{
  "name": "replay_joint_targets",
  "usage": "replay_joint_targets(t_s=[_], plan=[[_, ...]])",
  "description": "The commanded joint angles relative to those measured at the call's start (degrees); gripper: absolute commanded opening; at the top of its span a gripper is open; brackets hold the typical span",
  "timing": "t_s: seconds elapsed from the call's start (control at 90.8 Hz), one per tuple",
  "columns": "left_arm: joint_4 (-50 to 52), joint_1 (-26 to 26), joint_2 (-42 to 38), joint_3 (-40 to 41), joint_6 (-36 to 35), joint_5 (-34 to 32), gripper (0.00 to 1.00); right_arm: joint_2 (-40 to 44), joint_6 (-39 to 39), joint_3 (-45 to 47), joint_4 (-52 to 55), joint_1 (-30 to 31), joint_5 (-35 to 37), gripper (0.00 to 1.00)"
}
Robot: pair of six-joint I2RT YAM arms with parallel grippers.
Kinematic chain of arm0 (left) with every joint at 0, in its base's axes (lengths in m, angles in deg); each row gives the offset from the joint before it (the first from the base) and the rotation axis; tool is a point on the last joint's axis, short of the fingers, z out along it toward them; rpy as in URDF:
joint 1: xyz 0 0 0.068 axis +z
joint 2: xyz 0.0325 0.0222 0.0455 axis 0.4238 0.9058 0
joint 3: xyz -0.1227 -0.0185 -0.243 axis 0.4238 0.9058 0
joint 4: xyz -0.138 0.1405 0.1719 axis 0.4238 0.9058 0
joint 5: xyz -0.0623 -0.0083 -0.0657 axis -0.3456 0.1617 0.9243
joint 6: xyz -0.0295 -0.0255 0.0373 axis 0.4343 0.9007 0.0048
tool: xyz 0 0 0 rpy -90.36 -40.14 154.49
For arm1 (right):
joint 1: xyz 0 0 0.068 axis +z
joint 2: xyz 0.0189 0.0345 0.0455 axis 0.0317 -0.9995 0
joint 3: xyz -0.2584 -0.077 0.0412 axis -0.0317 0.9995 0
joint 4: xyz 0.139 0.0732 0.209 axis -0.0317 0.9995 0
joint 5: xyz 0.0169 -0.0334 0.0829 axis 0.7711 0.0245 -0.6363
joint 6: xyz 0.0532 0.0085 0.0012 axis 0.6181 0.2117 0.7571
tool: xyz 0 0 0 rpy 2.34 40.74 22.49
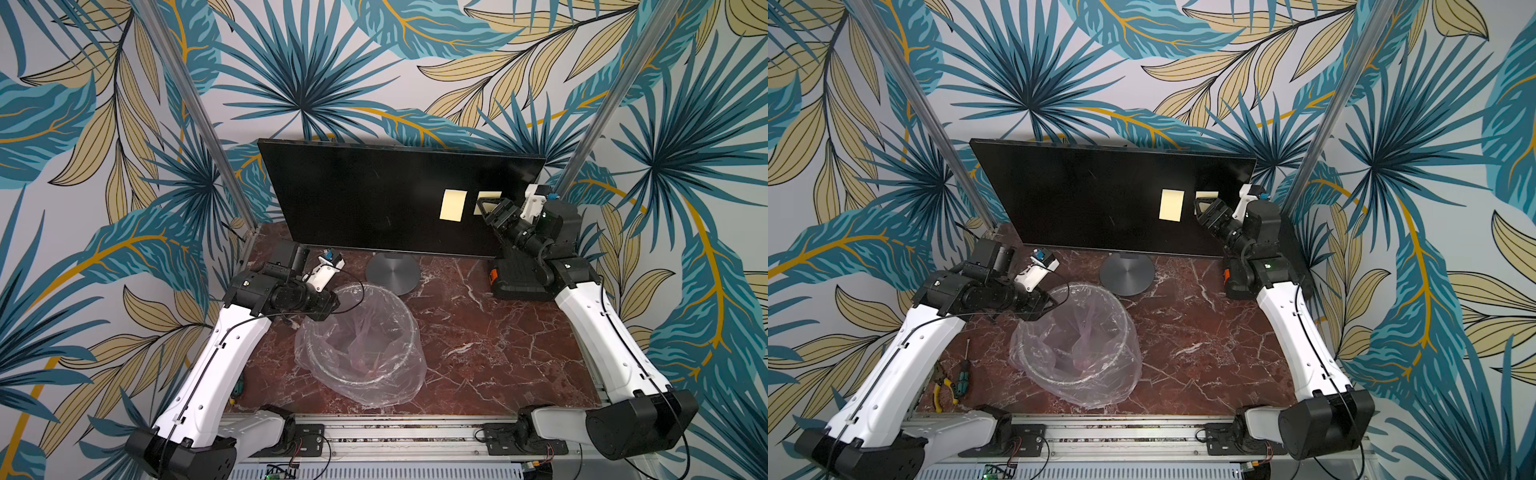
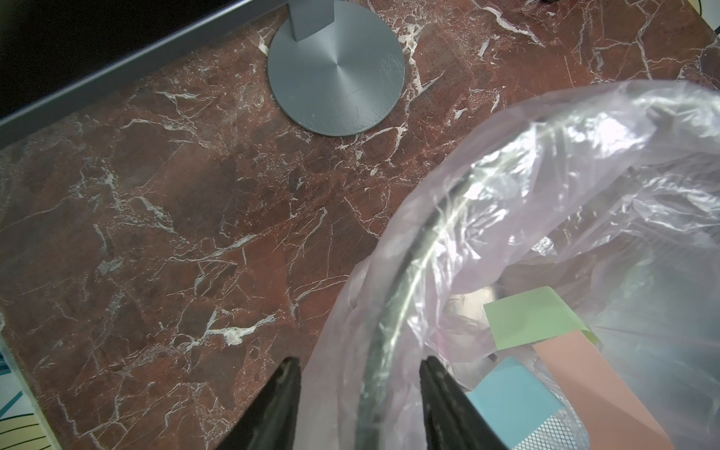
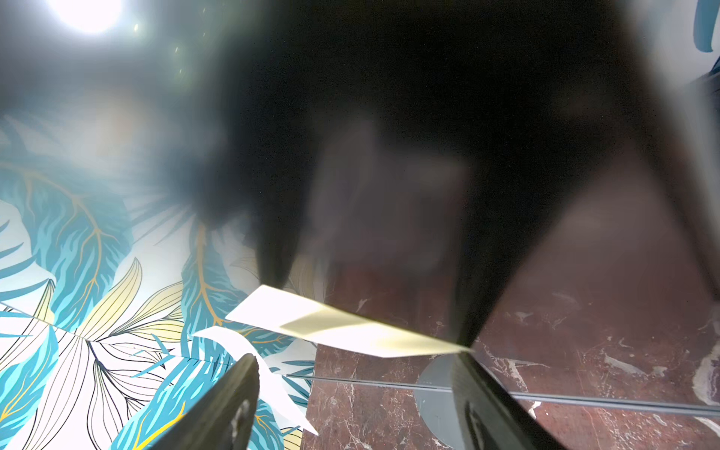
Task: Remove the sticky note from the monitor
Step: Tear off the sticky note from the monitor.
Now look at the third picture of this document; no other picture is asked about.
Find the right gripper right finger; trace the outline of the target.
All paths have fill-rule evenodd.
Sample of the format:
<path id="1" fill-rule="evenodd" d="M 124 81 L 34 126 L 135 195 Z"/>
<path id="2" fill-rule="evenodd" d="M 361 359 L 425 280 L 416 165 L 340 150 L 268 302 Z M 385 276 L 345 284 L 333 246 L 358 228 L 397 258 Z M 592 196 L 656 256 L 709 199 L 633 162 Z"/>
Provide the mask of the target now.
<path id="1" fill-rule="evenodd" d="M 564 450 L 470 354 L 456 356 L 451 376 L 467 449 Z"/>

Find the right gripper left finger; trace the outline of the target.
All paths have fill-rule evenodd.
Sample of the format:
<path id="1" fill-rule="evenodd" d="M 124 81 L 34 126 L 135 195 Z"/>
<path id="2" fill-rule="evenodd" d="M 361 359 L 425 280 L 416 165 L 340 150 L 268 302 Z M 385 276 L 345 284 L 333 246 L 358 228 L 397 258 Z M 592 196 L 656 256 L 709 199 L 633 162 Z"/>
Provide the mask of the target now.
<path id="1" fill-rule="evenodd" d="M 246 354 L 152 447 L 246 450 L 259 397 L 259 364 Z"/>

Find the yellow sticky note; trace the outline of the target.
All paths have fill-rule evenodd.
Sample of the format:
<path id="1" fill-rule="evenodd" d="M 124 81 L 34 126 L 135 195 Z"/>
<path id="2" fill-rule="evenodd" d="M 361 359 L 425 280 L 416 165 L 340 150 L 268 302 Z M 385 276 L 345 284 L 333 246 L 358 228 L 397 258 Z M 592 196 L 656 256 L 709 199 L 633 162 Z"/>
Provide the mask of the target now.
<path id="1" fill-rule="evenodd" d="M 336 309 L 262 285 L 230 311 L 228 321 L 380 358 L 468 353 L 456 343 Z"/>

